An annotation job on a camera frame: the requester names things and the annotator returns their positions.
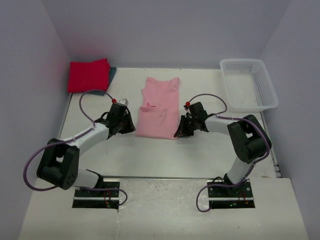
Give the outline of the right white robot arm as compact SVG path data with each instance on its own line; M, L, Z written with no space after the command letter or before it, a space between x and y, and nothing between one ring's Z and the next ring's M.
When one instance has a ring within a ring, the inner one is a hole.
M236 158L224 176L224 186L237 188L250 175L255 165L265 159L272 143L257 118L249 114L243 118L207 114L201 102L187 103L175 138L191 137L196 130L219 133L230 137Z

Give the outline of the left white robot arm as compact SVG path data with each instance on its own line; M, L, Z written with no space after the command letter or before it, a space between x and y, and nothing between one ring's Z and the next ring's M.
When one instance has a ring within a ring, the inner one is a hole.
M131 113L125 104L116 102L108 112L94 121L94 125L65 140L51 139L44 150L36 171L38 178L55 187L98 189L102 176L88 169L80 169L80 157L101 142L116 134L134 132Z

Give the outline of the pink t shirt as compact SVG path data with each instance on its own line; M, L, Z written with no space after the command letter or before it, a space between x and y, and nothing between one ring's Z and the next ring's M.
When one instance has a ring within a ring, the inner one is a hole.
M160 81L147 77L141 90L135 135L143 138L175 140L180 123L180 79Z

